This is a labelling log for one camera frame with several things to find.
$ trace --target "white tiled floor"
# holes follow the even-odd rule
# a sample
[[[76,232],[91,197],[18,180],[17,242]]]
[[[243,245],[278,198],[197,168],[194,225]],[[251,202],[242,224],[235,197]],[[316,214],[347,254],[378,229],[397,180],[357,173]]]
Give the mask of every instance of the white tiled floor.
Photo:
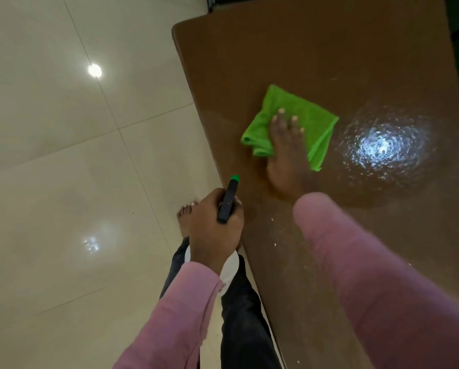
[[[221,185],[171,40],[205,11],[0,0],[0,367],[110,367],[147,321],[176,210]]]

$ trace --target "brown table top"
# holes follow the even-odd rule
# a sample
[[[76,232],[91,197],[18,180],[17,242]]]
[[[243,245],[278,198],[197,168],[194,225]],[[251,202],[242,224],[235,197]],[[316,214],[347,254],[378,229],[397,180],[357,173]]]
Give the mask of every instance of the brown table top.
[[[242,242],[288,368],[370,363],[265,160],[240,144],[269,84],[340,117],[318,190],[459,298],[459,85],[443,0],[257,0],[173,37],[222,181],[241,177]]]

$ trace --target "cleaning cloth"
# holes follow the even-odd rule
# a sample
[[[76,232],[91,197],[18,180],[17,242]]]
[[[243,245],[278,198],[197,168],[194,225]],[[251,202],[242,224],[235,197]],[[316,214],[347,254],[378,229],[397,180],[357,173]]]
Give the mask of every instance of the cleaning cloth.
[[[289,116],[298,116],[300,127],[305,129],[304,137],[310,168],[313,171],[320,171],[334,130],[334,124],[337,123],[339,117],[319,105],[286,92],[278,86],[269,86],[263,99],[262,110],[243,133],[242,144],[252,146],[255,156],[274,155],[267,126],[270,119],[281,108],[286,109]]]

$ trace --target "pink sleeve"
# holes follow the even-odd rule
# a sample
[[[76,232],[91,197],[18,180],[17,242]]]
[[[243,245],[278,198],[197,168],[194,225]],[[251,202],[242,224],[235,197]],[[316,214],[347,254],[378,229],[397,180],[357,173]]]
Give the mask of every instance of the pink sleeve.
[[[322,193],[294,206],[373,365],[459,368],[459,304]]]
[[[185,263],[114,369],[195,369],[222,282],[202,264]]]

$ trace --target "black pants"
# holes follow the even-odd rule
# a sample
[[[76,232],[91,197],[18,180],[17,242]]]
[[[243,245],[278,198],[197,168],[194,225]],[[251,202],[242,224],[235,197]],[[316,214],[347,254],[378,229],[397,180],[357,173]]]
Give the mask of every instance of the black pants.
[[[186,237],[173,255],[170,272],[160,298],[165,295],[165,291],[182,267],[188,246],[189,238]],[[238,257],[238,272],[227,292],[221,297],[221,369],[281,369],[270,338],[269,326],[262,316],[260,299],[247,278],[243,256]]]

